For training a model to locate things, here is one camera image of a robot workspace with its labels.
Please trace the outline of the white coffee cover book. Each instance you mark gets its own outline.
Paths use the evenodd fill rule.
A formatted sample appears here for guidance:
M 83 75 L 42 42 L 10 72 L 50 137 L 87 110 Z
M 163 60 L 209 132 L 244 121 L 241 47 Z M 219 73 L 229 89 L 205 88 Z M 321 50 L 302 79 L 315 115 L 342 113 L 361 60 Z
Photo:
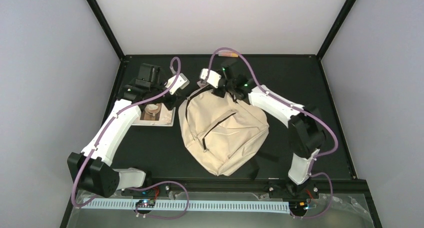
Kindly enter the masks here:
M 175 108 L 168 110 L 163 103 L 149 104 L 141 115 L 133 121 L 132 126 L 172 127 L 175 120 L 175 110 Z

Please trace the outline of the orange highlighter pen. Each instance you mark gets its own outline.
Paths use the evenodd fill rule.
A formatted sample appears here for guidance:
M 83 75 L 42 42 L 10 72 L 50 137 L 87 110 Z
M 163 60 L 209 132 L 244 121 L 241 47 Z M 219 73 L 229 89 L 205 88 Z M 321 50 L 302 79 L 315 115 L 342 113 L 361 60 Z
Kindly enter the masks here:
M 218 55 L 222 56 L 222 57 L 239 57 L 239 55 L 237 53 L 229 52 L 229 51 L 221 52 Z

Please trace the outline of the beige canvas backpack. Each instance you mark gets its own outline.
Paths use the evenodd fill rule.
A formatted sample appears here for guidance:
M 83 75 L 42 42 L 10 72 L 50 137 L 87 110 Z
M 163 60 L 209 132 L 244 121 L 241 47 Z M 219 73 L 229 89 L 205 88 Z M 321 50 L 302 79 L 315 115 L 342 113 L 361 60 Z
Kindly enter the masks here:
M 198 89 L 178 109 L 181 136 L 194 159 L 214 176 L 230 176 L 257 154 L 269 134 L 266 114 L 230 94 Z

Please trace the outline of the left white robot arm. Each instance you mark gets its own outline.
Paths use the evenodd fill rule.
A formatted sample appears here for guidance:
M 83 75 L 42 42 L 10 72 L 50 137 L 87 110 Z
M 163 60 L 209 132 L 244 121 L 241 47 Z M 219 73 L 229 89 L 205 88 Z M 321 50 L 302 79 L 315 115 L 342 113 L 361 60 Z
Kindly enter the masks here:
M 94 138 L 80 153 L 71 153 L 67 165 L 73 180 L 70 199 L 74 206 L 78 191 L 90 192 L 94 197 L 108 198 L 118 190 L 140 188 L 147 173 L 137 168 L 114 169 L 114 156 L 132 126 L 147 105 L 174 102 L 176 91 L 189 81 L 177 68 L 170 67 L 172 76 L 161 80 L 162 69 L 151 64 L 142 64 L 138 74 L 122 86 L 116 95 L 112 111 Z

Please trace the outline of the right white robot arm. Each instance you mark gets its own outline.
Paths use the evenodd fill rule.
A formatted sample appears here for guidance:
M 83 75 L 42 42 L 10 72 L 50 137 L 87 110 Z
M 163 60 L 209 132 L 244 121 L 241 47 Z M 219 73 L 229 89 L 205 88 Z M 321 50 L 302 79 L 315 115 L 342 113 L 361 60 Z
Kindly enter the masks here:
M 293 157 L 288 172 L 290 180 L 284 188 L 290 197 L 299 197 L 305 191 L 304 183 L 311 177 L 313 164 L 326 140 L 324 128 L 316 120 L 319 111 L 281 97 L 265 85 L 258 85 L 254 78 L 236 74 L 236 63 L 237 60 L 229 59 L 218 70 L 204 68 L 199 77 L 220 96 L 230 93 L 236 100 L 260 108 L 287 127 Z

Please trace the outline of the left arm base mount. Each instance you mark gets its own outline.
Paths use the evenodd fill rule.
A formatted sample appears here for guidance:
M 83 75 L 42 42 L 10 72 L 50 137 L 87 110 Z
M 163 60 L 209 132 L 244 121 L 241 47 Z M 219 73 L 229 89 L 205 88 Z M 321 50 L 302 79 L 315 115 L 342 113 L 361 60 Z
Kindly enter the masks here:
M 133 198 L 164 198 L 171 190 L 171 183 L 167 180 L 150 179 L 144 182 L 141 187 L 118 189 L 122 196 Z

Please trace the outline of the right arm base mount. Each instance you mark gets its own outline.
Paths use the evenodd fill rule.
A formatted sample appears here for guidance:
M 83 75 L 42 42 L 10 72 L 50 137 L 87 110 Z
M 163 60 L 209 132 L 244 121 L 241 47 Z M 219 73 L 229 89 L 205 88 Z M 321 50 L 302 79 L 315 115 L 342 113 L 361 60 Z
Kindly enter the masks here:
M 286 201 L 305 201 L 313 198 L 318 199 L 319 194 L 314 191 L 315 183 L 310 179 L 301 185 L 288 180 L 272 180 L 268 183 L 270 198 L 281 198 Z

